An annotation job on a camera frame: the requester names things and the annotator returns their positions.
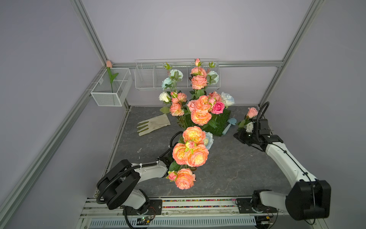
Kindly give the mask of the pink rose stem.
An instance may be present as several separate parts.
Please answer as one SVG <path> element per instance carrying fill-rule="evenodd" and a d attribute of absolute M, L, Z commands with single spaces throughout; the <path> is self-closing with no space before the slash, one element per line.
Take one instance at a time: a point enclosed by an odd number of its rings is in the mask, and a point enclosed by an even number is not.
<path fill-rule="evenodd" d="M 255 107 L 251 107 L 248 109 L 248 113 L 246 114 L 246 117 L 243 121 L 239 123 L 238 128 L 244 128 L 246 125 L 248 125 L 250 122 L 252 122 L 252 119 L 258 115 L 258 110 Z"/>

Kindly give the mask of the large peach peony spray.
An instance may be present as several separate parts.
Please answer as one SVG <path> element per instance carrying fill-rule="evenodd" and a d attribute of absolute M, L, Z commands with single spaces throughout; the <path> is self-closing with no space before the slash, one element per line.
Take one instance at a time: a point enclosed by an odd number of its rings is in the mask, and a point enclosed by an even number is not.
<path fill-rule="evenodd" d="M 177 188 L 185 190 L 194 186 L 196 176 L 193 169 L 203 166 L 209 156 L 204 145 L 205 133 L 200 127 L 188 127 L 182 138 L 173 147 L 173 163 L 168 169 L 167 179 Z"/>

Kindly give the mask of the magenta rose stem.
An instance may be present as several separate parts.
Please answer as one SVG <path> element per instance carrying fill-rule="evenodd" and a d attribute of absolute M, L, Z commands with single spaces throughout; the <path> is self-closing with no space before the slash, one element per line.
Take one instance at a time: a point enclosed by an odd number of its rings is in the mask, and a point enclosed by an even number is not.
<path fill-rule="evenodd" d="M 216 102 L 211 109 L 211 113 L 216 115 L 222 114 L 224 112 L 225 107 L 226 106 L 224 103 Z"/>

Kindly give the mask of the peach peony bunch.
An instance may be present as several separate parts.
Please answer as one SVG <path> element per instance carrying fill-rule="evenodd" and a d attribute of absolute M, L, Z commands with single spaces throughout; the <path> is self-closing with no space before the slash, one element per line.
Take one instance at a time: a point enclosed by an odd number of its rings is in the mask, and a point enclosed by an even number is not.
<path fill-rule="evenodd" d="M 211 120 L 216 121 L 217 115 L 212 113 L 216 103 L 215 98 L 207 95 L 202 95 L 197 100 L 190 101 L 187 108 L 190 111 L 191 121 L 201 127 L 209 124 Z"/>

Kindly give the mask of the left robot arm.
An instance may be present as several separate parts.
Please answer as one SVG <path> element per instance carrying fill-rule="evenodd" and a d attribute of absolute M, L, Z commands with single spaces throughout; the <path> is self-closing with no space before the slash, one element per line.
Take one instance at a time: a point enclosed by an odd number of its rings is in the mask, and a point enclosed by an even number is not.
<path fill-rule="evenodd" d="M 97 204 L 105 204 L 109 210 L 126 207 L 138 215 L 147 214 L 153 208 L 150 199 L 135 187 L 144 181 L 168 175 L 173 147 L 149 163 L 131 163 L 124 159 L 117 163 L 97 183 Z"/>

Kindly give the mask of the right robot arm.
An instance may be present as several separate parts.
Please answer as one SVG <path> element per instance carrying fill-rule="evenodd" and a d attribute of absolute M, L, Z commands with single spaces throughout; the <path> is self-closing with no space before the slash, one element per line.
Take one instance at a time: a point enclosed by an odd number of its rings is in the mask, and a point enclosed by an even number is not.
<path fill-rule="evenodd" d="M 278 135 L 271 134 L 266 119 L 255 120 L 246 130 L 235 133 L 234 137 L 250 147 L 258 145 L 278 165 L 291 186 L 288 194 L 255 190 L 251 199 L 255 212 L 261 213 L 272 207 L 286 211 L 297 221 L 329 217 L 330 184 L 317 179 L 293 157 L 284 141 Z"/>

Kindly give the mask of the light blue trowel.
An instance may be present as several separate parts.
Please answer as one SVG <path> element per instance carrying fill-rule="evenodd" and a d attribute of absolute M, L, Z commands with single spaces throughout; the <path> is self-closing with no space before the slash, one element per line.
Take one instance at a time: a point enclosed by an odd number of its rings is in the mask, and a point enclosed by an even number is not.
<path fill-rule="evenodd" d="M 228 125 L 225 127 L 225 129 L 223 130 L 223 132 L 222 132 L 222 135 L 226 135 L 227 134 L 227 132 L 229 131 L 229 129 L 230 129 L 230 127 L 231 126 L 235 126 L 236 125 L 236 123 L 237 123 L 237 120 L 235 119 L 235 118 L 230 118 L 230 119 L 228 119 Z"/>

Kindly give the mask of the beige garden glove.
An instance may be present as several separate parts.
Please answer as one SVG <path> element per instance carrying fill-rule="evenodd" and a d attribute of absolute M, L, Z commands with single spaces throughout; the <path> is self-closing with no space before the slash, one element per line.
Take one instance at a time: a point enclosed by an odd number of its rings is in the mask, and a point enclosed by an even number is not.
<path fill-rule="evenodd" d="M 139 136 L 143 136 L 162 127 L 169 126 L 170 124 L 168 116 L 166 114 L 162 114 L 139 122 L 137 124 L 137 133 Z"/>

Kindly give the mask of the green artificial grass mat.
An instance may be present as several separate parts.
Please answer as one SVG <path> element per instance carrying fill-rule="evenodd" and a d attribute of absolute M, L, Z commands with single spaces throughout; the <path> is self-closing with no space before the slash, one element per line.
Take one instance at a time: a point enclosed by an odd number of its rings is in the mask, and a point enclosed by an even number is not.
<path fill-rule="evenodd" d="M 212 120 L 215 121 L 216 127 L 213 127 L 209 124 L 199 126 L 191 120 L 190 115 L 187 115 L 185 117 L 185 121 L 186 121 L 187 127 L 198 126 L 202 130 L 212 133 L 214 136 L 222 136 L 223 135 L 222 132 L 224 131 L 224 129 L 226 128 L 226 126 L 228 124 L 228 119 L 230 118 L 230 114 L 231 114 L 231 110 L 229 110 L 227 108 L 224 109 L 222 114 L 213 114 Z"/>

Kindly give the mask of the white blue rose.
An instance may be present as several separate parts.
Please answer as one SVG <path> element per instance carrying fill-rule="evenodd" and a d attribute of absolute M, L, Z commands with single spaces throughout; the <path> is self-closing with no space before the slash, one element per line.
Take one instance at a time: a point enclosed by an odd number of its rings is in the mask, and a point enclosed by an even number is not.
<path fill-rule="evenodd" d="M 205 133 L 204 145 L 208 150 L 210 150 L 210 148 L 214 143 L 213 134 L 206 131 L 204 131 L 204 133 Z"/>

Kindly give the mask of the pale blue rose spray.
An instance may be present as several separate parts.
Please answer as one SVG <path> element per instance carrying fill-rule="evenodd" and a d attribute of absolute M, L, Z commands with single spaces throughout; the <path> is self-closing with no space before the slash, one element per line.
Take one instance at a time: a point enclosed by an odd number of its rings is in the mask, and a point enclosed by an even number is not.
<path fill-rule="evenodd" d="M 163 113 L 169 112 L 172 116 L 184 115 L 183 103 L 186 102 L 186 95 L 179 92 L 177 85 L 183 79 L 180 70 L 173 69 L 170 64 L 164 64 L 168 77 L 162 81 L 163 92 L 159 95 L 159 100 L 167 107 L 163 108 Z"/>

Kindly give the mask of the small peach rose spray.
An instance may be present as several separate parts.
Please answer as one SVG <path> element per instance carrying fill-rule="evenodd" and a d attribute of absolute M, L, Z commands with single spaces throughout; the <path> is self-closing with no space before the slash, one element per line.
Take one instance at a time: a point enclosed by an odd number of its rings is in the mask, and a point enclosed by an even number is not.
<path fill-rule="evenodd" d="M 191 86 L 192 90 L 190 91 L 192 95 L 192 100 L 197 100 L 202 95 L 207 95 L 212 98 L 215 98 L 217 102 L 222 102 L 225 104 L 225 108 L 234 105 L 234 98 L 227 93 L 222 92 L 219 94 L 218 92 L 214 91 L 212 93 L 208 93 L 207 86 L 208 86 L 208 78 L 215 79 L 217 75 L 214 75 L 214 71 L 205 70 L 201 67 L 202 62 L 199 58 L 195 59 L 195 65 L 191 72 L 190 72 L 190 80 L 191 80 Z M 186 97 L 186 102 L 183 103 L 183 110 L 186 110 L 189 114 L 190 111 L 187 108 L 188 103 L 190 102 Z"/>

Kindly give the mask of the pink tulip stem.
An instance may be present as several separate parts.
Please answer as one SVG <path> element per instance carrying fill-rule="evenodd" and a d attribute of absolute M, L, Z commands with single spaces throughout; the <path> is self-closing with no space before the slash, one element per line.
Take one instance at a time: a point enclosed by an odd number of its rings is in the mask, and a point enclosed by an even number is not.
<path fill-rule="evenodd" d="M 109 75 L 109 80 L 110 80 L 110 85 L 111 85 L 111 92 L 113 93 L 113 81 L 115 80 L 115 78 L 118 76 L 119 73 L 112 73 L 111 71 L 112 68 L 112 62 L 110 60 L 106 61 L 106 69 Z"/>

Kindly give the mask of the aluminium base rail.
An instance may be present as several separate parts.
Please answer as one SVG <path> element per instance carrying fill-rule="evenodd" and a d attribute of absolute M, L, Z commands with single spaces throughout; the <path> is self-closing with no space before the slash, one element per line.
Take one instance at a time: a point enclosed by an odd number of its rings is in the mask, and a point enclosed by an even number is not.
<path fill-rule="evenodd" d="M 133 209 L 124 213 L 118 207 L 109 210 L 88 199 L 77 229 L 219 229 L 250 228 L 327 229 L 325 219 L 295 221 L 284 210 L 266 208 L 253 211 L 249 196 L 159 197 L 152 198 L 152 207 L 143 215 Z"/>

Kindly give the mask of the white mesh wall basket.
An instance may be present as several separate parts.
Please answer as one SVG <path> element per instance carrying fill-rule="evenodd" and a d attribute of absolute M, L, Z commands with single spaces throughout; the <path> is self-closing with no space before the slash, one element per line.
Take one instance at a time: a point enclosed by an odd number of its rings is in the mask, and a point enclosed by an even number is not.
<path fill-rule="evenodd" d="M 98 106 L 122 107 L 132 85 L 132 76 L 129 68 L 111 68 L 112 73 L 119 73 L 113 81 L 113 90 L 107 69 L 102 71 L 97 83 L 91 90 L 91 96 Z"/>

